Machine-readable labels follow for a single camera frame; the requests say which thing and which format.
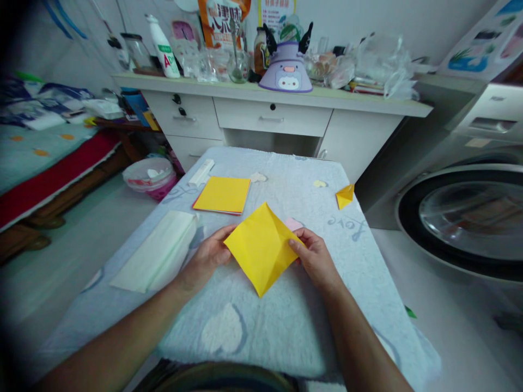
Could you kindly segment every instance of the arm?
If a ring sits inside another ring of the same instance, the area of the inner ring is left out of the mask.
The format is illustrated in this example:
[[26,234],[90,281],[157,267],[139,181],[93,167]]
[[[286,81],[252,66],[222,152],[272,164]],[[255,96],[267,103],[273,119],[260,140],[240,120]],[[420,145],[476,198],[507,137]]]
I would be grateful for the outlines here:
[[205,286],[218,266],[230,261],[223,240],[234,228],[224,227],[202,242],[172,282],[52,370],[35,389],[124,389],[185,304]]
[[323,239],[301,228],[289,241],[325,303],[345,385],[351,390],[412,391],[336,270]]

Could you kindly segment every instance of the white desk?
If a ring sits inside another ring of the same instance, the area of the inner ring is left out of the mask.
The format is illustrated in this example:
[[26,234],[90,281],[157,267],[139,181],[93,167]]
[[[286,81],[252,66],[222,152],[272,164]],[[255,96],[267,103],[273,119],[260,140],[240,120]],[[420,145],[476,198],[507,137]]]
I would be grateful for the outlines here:
[[185,171],[207,148],[232,145],[337,161],[356,182],[404,116],[426,117],[432,110],[419,102],[320,87],[294,94],[253,83],[134,73],[113,78],[121,87],[142,91]]

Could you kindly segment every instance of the cartoon lamp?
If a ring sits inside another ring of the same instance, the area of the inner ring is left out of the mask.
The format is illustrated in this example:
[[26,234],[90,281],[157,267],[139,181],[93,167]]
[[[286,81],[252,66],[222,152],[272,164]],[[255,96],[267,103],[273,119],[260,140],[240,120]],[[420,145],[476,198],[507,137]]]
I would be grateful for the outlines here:
[[276,45],[276,40],[266,24],[263,24],[263,30],[267,37],[271,65],[261,78],[259,86],[284,93],[310,93],[312,84],[305,72],[303,56],[311,41],[312,22],[300,42],[282,42]]

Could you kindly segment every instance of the pink paper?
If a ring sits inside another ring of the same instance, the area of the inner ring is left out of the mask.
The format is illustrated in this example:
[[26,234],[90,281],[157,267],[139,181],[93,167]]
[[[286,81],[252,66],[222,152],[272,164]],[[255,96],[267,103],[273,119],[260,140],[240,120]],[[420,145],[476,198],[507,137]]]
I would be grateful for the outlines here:
[[300,222],[292,219],[291,217],[288,217],[284,223],[285,223],[285,226],[287,226],[290,231],[294,231],[294,230],[297,230],[297,229],[303,227],[303,225]]

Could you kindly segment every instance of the red blanket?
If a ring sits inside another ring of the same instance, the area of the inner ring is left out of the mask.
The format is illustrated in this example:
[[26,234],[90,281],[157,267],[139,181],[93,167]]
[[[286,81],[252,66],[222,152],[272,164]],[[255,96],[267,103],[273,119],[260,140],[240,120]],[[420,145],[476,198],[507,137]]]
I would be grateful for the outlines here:
[[53,167],[4,193],[0,196],[0,228],[15,224],[43,206],[47,198],[88,174],[112,155],[119,142],[116,131],[101,130]]

